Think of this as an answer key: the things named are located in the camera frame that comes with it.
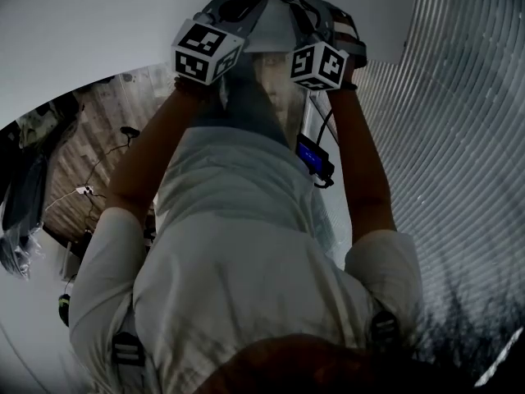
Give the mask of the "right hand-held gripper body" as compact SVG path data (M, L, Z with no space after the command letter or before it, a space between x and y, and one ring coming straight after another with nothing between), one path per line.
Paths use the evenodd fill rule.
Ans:
M343 14L353 21L348 14ZM368 64L367 48L363 41L357 44L336 41L334 26L326 38L314 30L310 44L290 54L291 80L310 91L336 90L344 85L345 68L348 61L354 69Z

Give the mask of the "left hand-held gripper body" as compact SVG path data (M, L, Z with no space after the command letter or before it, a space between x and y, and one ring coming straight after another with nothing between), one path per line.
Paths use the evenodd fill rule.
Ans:
M246 40L246 25L221 14L226 3L212 0L184 21L171 45L171 68L178 76L210 85L231 69Z

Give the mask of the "person's right hand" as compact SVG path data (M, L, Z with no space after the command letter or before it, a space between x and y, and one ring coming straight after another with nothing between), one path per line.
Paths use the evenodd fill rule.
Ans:
M353 25L353 21L347 16L344 16L340 11L333 11L331 15L334 25L335 40L357 44L359 37Z

